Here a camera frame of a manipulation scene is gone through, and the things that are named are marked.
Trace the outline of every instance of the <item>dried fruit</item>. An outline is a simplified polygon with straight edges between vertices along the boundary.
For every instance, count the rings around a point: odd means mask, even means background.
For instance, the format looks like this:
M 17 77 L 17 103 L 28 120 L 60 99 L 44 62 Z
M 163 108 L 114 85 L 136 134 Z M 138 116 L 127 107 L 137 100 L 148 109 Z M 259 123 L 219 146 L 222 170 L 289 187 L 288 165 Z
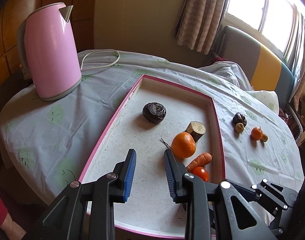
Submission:
M 148 103 L 143 107 L 142 115 L 151 123 L 160 123 L 166 116 L 166 108 L 160 103 Z
M 261 140 L 262 140 L 263 142 L 268 141 L 268 135 L 265 134 L 265 133 L 263 133 L 263 137 L 261 138 Z
M 254 127 L 253 130 L 251 130 L 251 137 L 255 141 L 259 141 L 263 137 L 263 130 L 260 127 Z
M 244 127 L 246 127 L 247 125 L 246 117 L 241 113 L 236 113 L 233 117 L 233 123 L 234 124 L 242 123 Z
M 244 131 L 244 125 L 240 122 L 238 124 L 236 124 L 235 126 L 235 130 L 237 133 L 242 133 Z

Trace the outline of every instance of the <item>window frame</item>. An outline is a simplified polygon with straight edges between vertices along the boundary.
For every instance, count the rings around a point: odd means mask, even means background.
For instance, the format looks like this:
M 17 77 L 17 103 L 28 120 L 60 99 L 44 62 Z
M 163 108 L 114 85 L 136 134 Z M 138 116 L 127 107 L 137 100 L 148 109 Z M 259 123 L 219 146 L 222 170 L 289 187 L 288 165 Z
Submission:
M 296 46 L 296 36 L 298 32 L 298 24 L 299 24 L 299 11 L 297 7 L 294 4 L 291 4 L 288 0 L 286 0 L 289 5 L 293 9 L 293 17 L 292 17 L 292 28 L 290 33 L 288 34 L 288 42 L 286 43 L 284 51 L 281 51 L 278 49 L 269 39 L 267 39 L 263 34 L 263 28 L 266 22 L 267 12 L 268 12 L 268 6 L 269 6 L 269 0 L 265 0 L 263 12 L 262 12 L 262 18 L 259 24 L 258 29 L 255 29 L 248 25 L 247 23 L 243 22 L 239 18 L 235 17 L 234 15 L 226 12 L 224 20 L 223 20 L 223 26 L 230 25 L 233 27 L 236 27 L 243 32 L 249 34 L 262 44 L 264 44 L 266 47 L 268 47 L 277 57 L 279 57 L 280 60 L 282 60 L 288 67 L 291 65 L 289 61 L 291 57 L 291 52 L 293 51 L 294 47 Z

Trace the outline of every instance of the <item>orange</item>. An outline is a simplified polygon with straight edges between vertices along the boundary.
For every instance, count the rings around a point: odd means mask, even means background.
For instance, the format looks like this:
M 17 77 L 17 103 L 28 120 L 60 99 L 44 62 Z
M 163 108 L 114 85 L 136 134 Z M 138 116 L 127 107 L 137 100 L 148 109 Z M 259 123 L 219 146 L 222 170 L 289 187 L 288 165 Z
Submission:
M 181 159 L 188 158 L 196 151 L 195 141 L 189 133 L 181 132 L 174 137 L 171 150 L 174 155 Z
M 205 182 L 208 182 L 208 180 L 209 180 L 208 171 L 206 171 L 206 169 L 204 169 L 203 167 L 194 168 L 192 173 L 195 174 L 196 176 L 200 177 Z
M 254 127 L 253 130 L 251 130 L 251 138 L 253 138 L 255 141 L 259 141 L 263 137 L 263 130 L 260 129 L 260 127 Z

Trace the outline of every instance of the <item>person's hand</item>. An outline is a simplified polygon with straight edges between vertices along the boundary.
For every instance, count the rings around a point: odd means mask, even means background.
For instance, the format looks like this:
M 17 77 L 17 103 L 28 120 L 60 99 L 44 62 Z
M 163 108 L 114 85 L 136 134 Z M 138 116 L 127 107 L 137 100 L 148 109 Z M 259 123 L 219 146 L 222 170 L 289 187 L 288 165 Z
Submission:
M 0 228 L 6 233 L 9 240 L 21 240 L 26 234 L 26 231 L 12 220 L 9 213 L 6 215 L 6 218 Z

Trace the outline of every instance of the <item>green cartoon print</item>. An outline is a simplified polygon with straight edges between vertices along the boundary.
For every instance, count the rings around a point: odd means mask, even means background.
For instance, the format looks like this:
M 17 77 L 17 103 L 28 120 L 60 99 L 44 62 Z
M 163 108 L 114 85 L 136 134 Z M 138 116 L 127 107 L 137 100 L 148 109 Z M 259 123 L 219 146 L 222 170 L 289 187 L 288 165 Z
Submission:
M 275 105 L 272 103 L 269 103 L 269 109 L 273 111 L 275 109 Z
M 112 68 L 122 68 L 123 67 L 123 65 L 122 64 L 114 64 L 114 65 L 112 65 L 111 66 Z
M 240 98 L 242 99 L 242 101 L 244 101 L 245 104 L 248 104 L 251 106 L 251 101 L 247 97 L 241 96 Z
M 266 116 L 270 121 L 272 121 L 272 122 L 275 121 L 274 117 L 271 114 L 266 114 Z
M 76 179 L 76 165 L 71 159 L 64 159 L 56 166 L 55 182 L 64 189 L 70 182 Z
M 249 163 L 250 167 L 253 169 L 256 175 L 264 175 L 265 166 L 262 165 L 258 160 L 251 160 Z
M 64 116 L 65 116 L 65 109 L 61 105 L 56 105 L 50 109 L 47 115 L 47 119 L 49 123 L 61 124 Z
M 31 149 L 25 147 L 19 151 L 19 162 L 27 171 L 32 170 L 35 167 L 36 161 Z
M 254 121 L 257 121 L 257 116 L 254 115 L 251 111 L 246 110 L 246 114 Z
M 217 86 L 220 86 L 222 83 L 218 80 L 218 79 L 215 79 L 215 78 L 208 78 L 207 81 L 209 83 L 212 83 L 213 85 L 217 85 Z
M 279 136 L 279 138 L 280 138 L 280 140 L 282 141 L 282 143 L 283 143 L 284 145 L 287 144 L 286 138 L 285 138 L 285 136 L 284 136 L 283 134 L 281 134 L 281 135 Z
M 148 69 L 138 69 L 134 72 L 134 75 L 136 75 L 136 76 L 142 76 L 142 75 L 154 76 L 154 73 Z
M 166 65 L 170 64 L 170 62 L 164 58 L 158 58 L 158 59 L 156 59 L 156 61 L 158 61 L 159 63 L 166 64 Z
M 86 81 L 89 80 L 93 77 L 94 75 L 81 75 L 81 81 Z
M 285 154 L 281 154 L 281 157 L 282 157 L 283 162 L 287 164 L 288 163 L 287 156 Z

